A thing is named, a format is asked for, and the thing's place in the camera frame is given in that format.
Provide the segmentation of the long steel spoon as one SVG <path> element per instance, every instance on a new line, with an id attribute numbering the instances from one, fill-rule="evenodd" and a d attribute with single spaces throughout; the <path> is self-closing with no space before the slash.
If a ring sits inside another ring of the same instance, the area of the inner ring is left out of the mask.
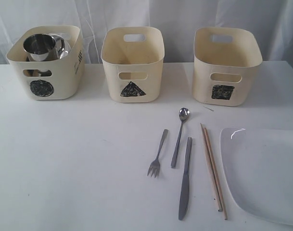
<path id="1" fill-rule="evenodd" d="M 171 168 L 175 168 L 176 167 L 183 125 L 188 120 L 188 118 L 190 116 L 189 109 L 188 108 L 184 108 L 184 107 L 181 108 L 180 111 L 179 111 L 178 116 L 179 116 L 179 119 L 181 121 L 181 125 L 180 125 L 180 129 L 179 129 L 179 132 L 178 132 L 178 138 L 177 138 L 176 146 L 175 146 L 175 149 L 174 149 L 174 152 L 173 152 L 173 156 L 172 156 L 172 161 L 171 161 L 171 164 L 170 164 Z"/>

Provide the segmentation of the small steel fork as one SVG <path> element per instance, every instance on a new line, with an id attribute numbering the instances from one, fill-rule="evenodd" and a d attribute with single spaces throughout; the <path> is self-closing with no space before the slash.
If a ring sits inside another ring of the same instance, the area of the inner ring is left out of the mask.
<path id="1" fill-rule="evenodd" d="M 158 152 L 156 155 L 156 158 L 151 162 L 147 175 L 151 175 L 154 176 L 154 178 L 159 176 L 159 172 L 160 172 L 160 162 L 159 162 L 159 155 L 161 152 L 161 149 L 163 147 L 164 141 L 167 137 L 168 134 L 168 129 L 164 129 L 163 134 L 161 136 L 161 140 L 160 140 L 160 144 L 159 144 L 159 148 L 158 148 Z"/>

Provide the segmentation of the steel table knife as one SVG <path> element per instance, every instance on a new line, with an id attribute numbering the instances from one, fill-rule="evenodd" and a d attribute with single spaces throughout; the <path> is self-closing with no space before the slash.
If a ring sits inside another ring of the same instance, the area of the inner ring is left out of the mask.
<path id="1" fill-rule="evenodd" d="M 188 202 L 189 202 L 189 187 L 190 187 L 190 178 L 189 178 L 189 166 L 190 166 L 190 156 L 191 156 L 191 146 L 192 146 L 192 137 L 188 137 L 186 153 L 185 153 L 185 163 L 184 171 L 182 177 L 182 185 L 179 199 L 179 208 L 178 208 L 178 219 L 183 220 L 187 213 Z"/>

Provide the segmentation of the wooden chopstick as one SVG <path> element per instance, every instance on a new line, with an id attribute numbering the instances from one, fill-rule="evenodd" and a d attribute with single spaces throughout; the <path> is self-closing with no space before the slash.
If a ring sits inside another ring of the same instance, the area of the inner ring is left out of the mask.
<path id="1" fill-rule="evenodd" d="M 202 135 L 203 135 L 203 139 L 204 139 L 205 156 L 206 156 L 207 166 L 208 166 L 210 178 L 211 178 L 212 185 L 213 185 L 213 190 L 214 190 L 214 194 L 215 194 L 215 200 L 216 200 L 217 206 L 218 206 L 218 212 L 222 212 L 223 211 L 222 210 L 222 205 L 221 205 L 220 197 L 219 197 L 219 194 L 218 194 L 216 179 L 215 179 L 212 164 L 211 164 L 211 159 L 210 159 L 210 155 L 209 155 L 209 150 L 208 150 L 208 145 L 207 145 L 207 141 L 206 141 L 206 135 L 205 135 L 204 127 L 203 127 L 202 123 L 200 125 L 201 125 Z"/>
<path id="2" fill-rule="evenodd" d="M 219 198 L 220 198 L 222 212 L 224 214 L 224 219 L 228 220 L 228 215 L 227 215 L 227 211 L 226 211 L 224 197 L 223 197 L 223 193 L 222 193 L 222 189 L 221 189 L 221 185 L 220 185 L 219 176 L 218 176 L 218 173 L 217 173 L 217 167 L 216 167 L 216 163 L 215 163 L 215 160 L 214 160 L 213 151 L 212 151 L 211 142 L 210 142 L 210 138 L 209 138 L 209 135 L 208 135 L 207 128 L 204 128 L 204 132 L 205 132 L 205 136 L 206 136 L 206 142 L 207 142 L 207 146 L 208 146 L 208 152 L 209 152 L 209 156 L 210 156 L 211 165 L 212 165 L 212 169 L 213 169 L 213 172 L 214 172 L 217 191 L 218 191 L 218 195 L 219 195 Z"/>

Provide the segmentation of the steel mug front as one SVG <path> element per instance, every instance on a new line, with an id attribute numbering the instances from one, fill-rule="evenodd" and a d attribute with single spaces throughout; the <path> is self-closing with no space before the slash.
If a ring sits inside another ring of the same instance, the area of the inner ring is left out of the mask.
<path id="1" fill-rule="evenodd" d="M 58 35 L 33 34 L 24 40 L 23 48 L 30 62 L 53 61 L 65 50 L 65 41 Z"/>

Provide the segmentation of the cream bin with black triangle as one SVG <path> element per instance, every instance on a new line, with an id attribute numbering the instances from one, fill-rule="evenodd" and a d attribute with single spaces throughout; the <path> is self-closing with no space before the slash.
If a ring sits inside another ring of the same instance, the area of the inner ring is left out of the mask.
<path id="1" fill-rule="evenodd" d="M 101 59 L 110 97 L 147 103 L 160 94 L 165 46 L 159 29 L 117 27 L 106 33 Z"/>

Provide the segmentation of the cream bin with black circle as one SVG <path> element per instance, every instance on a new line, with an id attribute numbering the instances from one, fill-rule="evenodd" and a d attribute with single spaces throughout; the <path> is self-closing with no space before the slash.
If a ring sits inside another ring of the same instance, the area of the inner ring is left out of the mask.
<path id="1" fill-rule="evenodd" d="M 23 49 L 23 42 L 33 34 L 60 34 L 68 36 L 69 54 L 58 60 L 30 62 Z M 33 100 L 62 100 L 73 96 L 84 72 L 81 30 L 73 25 L 37 26 L 26 31 L 6 55 L 24 92 Z M 25 69 L 50 70 L 50 77 L 27 77 Z"/>

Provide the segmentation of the cream bin with black square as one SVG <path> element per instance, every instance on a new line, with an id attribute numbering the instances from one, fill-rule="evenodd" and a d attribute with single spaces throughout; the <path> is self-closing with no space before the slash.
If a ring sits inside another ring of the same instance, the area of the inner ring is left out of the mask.
<path id="1" fill-rule="evenodd" d="M 193 98 L 205 104 L 241 105 L 262 61 L 251 32 L 229 27 L 198 29 L 194 38 Z"/>

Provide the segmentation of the white square plate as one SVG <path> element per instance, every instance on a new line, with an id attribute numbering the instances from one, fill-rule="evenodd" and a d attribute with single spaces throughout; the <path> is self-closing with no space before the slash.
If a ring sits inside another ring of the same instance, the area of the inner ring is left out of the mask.
<path id="1" fill-rule="evenodd" d="M 220 152 L 237 206 L 293 226 L 293 130 L 227 127 L 220 133 Z"/>

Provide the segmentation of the white curtain backdrop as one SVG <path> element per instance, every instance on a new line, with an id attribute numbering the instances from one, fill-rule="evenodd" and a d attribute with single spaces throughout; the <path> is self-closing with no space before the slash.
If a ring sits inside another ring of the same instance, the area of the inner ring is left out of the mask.
<path id="1" fill-rule="evenodd" d="M 85 60 L 100 63 L 108 30 L 152 26 L 164 37 L 166 62 L 191 62 L 198 28 L 252 32 L 266 61 L 293 67 L 293 0 L 0 0 L 0 64 L 28 29 L 74 25 L 82 31 Z"/>

